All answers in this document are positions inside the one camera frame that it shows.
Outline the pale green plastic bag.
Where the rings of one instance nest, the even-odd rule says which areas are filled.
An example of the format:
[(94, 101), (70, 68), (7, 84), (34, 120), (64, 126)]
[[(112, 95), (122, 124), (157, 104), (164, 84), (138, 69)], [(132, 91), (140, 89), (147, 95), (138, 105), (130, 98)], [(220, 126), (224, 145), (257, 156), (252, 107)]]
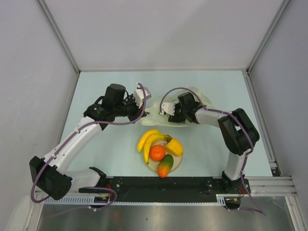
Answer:
[[(197, 96), (201, 99), (202, 103), (209, 107), (209, 108), (214, 108), (213, 103), (211, 100), (202, 94), (202, 92), (196, 88), (196, 87), (188, 87), (188, 89), (192, 90), (194, 93), (197, 94)], [(169, 93), (165, 99), (163, 100), (163, 103), (179, 103), (178, 96), (182, 93), (188, 92), (187, 90), (184, 89), (178, 89), (174, 90), (171, 93)], [(195, 123), (190, 123), (187, 120), (185, 122), (181, 123), (174, 123), (174, 122), (169, 122), (168, 114), (160, 114), (159, 112), (159, 105), (162, 100), (163, 96), (158, 97), (157, 99), (153, 100), (145, 109), (145, 112), (147, 113), (147, 116), (143, 117), (140, 119), (140, 123), (144, 126), (161, 126), (161, 127), (194, 127), (197, 124)]]

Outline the yellow fake banana bunch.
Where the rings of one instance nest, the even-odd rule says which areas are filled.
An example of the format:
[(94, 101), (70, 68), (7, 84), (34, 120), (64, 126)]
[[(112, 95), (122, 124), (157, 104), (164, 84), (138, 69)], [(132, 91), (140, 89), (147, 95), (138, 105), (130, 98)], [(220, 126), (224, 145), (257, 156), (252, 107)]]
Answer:
[(147, 131), (142, 135), (140, 138), (138, 145), (137, 145), (137, 152), (143, 154), (143, 161), (147, 165), (149, 164), (149, 154), (150, 154), (150, 149), (152, 145), (158, 141), (166, 141), (170, 142), (172, 137), (170, 135), (165, 135), (162, 134), (159, 130), (157, 129), (152, 129)]

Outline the yellow fake bell pepper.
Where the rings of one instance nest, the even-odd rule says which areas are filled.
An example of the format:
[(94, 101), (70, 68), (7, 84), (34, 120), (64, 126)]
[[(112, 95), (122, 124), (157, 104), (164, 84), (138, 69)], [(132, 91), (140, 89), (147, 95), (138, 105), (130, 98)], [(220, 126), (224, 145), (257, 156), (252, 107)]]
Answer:
[(184, 152), (181, 143), (175, 138), (165, 144), (165, 150), (173, 156), (181, 156)]

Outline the small orange fake fruit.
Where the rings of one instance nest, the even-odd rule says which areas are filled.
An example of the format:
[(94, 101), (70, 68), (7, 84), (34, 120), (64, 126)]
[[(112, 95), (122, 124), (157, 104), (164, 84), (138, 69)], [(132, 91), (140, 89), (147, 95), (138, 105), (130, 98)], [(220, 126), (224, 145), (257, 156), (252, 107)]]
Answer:
[(157, 167), (157, 174), (161, 178), (165, 178), (171, 171), (174, 164), (173, 156), (166, 154)]

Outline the pink ceramic plate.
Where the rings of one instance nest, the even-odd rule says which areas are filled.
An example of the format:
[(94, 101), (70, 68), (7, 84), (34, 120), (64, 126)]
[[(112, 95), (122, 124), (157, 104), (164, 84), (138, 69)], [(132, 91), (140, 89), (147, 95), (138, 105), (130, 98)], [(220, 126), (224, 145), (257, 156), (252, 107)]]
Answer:
[[(161, 146), (164, 146), (165, 144), (167, 144), (166, 141), (158, 141), (158, 142), (155, 142), (153, 145), (161, 145)], [(182, 163), (183, 161), (183, 156), (184, 154), (182, 154), (181, 156), (173, 156), (173, 160), (174, 160), (174, 163), (173, 163), (173, 167), (171, 168), (170, 172), (173, 172), (175, 171)], [(159, 165), (160, 162), (156, 162), (156, 161), (153, 161), (152, 159), (149, 159), (149, 164), (145, 165), (149, 170), (151, 170), (152, 172), (155, 172), (157, 173), (157, 167)]]

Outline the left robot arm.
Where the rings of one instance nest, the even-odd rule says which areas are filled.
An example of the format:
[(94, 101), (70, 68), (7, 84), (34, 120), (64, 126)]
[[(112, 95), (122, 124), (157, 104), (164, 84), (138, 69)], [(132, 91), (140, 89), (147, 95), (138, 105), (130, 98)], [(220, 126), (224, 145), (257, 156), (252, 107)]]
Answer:
[(63, 198), (69, 191), (92, 188), (102, 192), (106, 188), (106, 175), (96, 167), (82, 171), (68, 171), (72, 161), (84, 147), (108, 125), (119, 125), (117, 117), (127, 117), (128, 122), (136, 123), (145, 114), (146, 102), (151, 97), (150, 91), (141, 83), (132, 94), (120, 84), (110, 84), (103, 96), (90, 105), (73, 131), (64, 141), (53, 148), (42, 158), (34, 156), (30, 162), (33, 185), (30, 198), (34, 203), (43, 199), (35, 199), (35, 189), (39, 187), (54, 200)]

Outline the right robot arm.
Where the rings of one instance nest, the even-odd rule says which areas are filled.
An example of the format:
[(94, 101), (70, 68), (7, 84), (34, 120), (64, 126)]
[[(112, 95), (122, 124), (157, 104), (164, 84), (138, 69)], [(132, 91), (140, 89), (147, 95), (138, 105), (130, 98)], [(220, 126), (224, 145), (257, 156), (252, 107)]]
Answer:
[(160, 113), (169, 115), (169, 122), (206, 124), (220, 129), (229, 150), (227, 165), (222, 172), (222, 188), (235, 192), (244, 185), (244, 169), (248, 155), (260, 139), (259, 132), (242, 108), (232, 112), (209, 108), (193, 92), (178, 95), (178, 103), (161, 102)]

